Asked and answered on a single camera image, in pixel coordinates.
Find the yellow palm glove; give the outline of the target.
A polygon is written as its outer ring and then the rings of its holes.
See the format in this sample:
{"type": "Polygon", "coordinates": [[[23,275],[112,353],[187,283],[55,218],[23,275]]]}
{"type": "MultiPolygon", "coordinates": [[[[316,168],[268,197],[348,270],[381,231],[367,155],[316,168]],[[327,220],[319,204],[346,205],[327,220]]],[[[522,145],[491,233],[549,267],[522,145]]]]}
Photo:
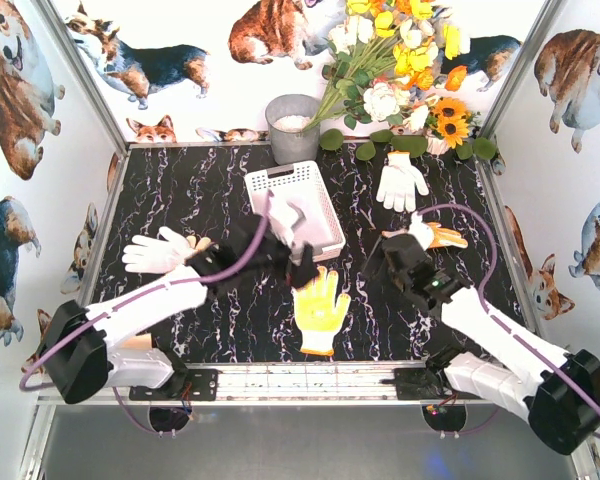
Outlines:
{"type": "Polygon", "coordinates": [[[340,332],[351,298],[338,292],[336,270],[318,267],[318,276],[300,289],[293,289],[294,321],[301,332],[300,351],[308,355],[332,356],[334,338],[340,332]]]}

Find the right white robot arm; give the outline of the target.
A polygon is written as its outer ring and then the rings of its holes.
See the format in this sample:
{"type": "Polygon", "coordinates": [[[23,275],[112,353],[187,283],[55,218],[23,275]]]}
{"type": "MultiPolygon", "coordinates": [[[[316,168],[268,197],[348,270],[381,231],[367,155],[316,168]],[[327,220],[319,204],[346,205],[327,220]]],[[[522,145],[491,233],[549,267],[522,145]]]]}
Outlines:
{"type": "Polygon", "coordinates": [[[551,344],[482,301],[457,273],[436,267],[415,236],[380,236],[364,272],[494,357],[481,360],[458,347],[429,357],[427,369],[450,389],[516,415],[561,455],[572,454],[600,427],[598,358],[551,344]]]}

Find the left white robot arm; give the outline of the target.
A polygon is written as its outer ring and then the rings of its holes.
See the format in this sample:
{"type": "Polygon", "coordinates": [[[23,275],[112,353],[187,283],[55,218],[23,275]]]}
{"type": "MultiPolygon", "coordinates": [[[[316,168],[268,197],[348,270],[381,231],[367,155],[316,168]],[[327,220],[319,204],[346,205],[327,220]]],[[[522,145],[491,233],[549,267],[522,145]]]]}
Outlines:
{"type": "Polygon", "coordinates": [[[299,289],[318,275],[313,248],[292,257],[302,213],[252,215],[227,242],[212,243],[184,259],[160,260],[163,276],[106,302],[55,312],[37,355],[63,400],[78,404],[103,388],[144,388],[155,398],[176,399],[193,388],[192,373],[173,353],[154,345],[130,347],[137,334],[185,310],[204,306],[267,273],[299,289]]]}

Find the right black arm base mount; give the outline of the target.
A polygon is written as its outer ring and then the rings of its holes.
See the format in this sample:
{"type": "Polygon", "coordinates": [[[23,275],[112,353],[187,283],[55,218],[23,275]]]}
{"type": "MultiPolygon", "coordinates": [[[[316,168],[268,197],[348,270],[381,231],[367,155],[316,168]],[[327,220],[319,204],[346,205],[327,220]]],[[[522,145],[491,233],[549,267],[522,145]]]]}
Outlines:
{"type": "Polygon", "coordinates": [[[445,400],[457,396],[460,400],[477,399],[476,395],[454,389],[443,369],[451,364],[463,348],[447,346],[438,353],[428,356],[420,367],[400,367],[392,370],[390,378],[380,381],[395,389],[398,400],[445,400]]]}

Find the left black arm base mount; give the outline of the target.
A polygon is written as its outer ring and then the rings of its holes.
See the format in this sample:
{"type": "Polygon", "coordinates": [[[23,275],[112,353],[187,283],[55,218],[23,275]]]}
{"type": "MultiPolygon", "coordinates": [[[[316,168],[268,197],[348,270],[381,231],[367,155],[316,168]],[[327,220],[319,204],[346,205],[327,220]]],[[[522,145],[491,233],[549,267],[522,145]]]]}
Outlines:
{"type": "Polygon", "coordinates": [[[166,352],[174,373],[160,387],[134,386],[129,390],[132,401],[214,401],[219,371],[214,368],[190,368],[174,352],[166,352]]]}

